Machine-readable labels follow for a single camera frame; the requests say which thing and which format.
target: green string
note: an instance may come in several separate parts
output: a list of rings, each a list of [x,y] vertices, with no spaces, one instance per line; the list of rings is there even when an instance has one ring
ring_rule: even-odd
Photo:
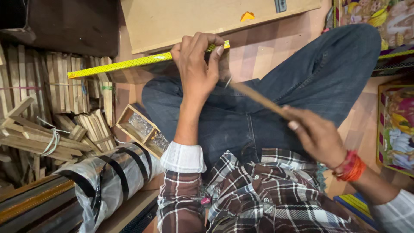
[[[114,86],[102,86],[102,90],[114,90]]]

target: orange thread bracelet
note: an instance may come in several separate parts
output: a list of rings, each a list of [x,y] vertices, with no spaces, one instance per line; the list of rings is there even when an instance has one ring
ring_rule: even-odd
[[[347,158],[345,159],[345,161],[338,166],[343,166],[344,172],[341,174],[333,172],[332,174],[337,177],[337,180],[343,180],[348,182],[357,181],[361,177],[362,173],[365,171],[366,164],[357,155],[355,150],[348,151]]]

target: person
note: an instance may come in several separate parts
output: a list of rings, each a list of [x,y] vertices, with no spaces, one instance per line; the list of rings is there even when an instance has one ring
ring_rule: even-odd
[[[161,157],[160,232],[361,232],[319,190],[316,161],[365,196],[380,229],[414,232],[414,196],[366,167],[337,132],[378,59],[375,28],[330,30],[245,82],[284,105],[289,122],[218,82],[223,43],[214,34],[183,37],[171,50],[180,78],[143,89],[149,116],[171,142]],[[203,197],[211,200],[208,229]]]

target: jeans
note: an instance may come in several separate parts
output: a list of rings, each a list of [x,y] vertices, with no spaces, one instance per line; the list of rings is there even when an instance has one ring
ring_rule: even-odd
[[[380,47],[378,31],[368,24],[338,27],[307,44],[262,80],[245,84],[278,105],[309,109],[339,127],[366,85]],[[146,111],[168,141],[174,138],[182,98],[179,77],[154,78],[142,91]],[[226,150],[241,163],[260,162],[262,148],[307,155],[283,118],[220,82],[202,109],[198,142],[207,172]]]

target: plaid shirt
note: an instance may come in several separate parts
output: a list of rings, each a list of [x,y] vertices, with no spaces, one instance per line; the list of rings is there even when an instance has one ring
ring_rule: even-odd
[[[361,232],[355,221],[318,189],[314,160],[280,149],[263,149],[261,163],[241,165],[229,151],[210,172],[204,195],[210,197],[210,228],[204,227],[205,209],[201,204],[203,170],[201,148],[185,149],[172,142],[161,158],[167,169],[165,183],[158,197],[160,232]],[[177,153],[192,151],[195,154]],[[178,159],[177,156],[193,159]],[[172,161],[183,162],[174,165]],[[414,232],[414,196],[403,193],[406,212],[396,211],[390,203],[374,206],[379,221],[389,232]]]

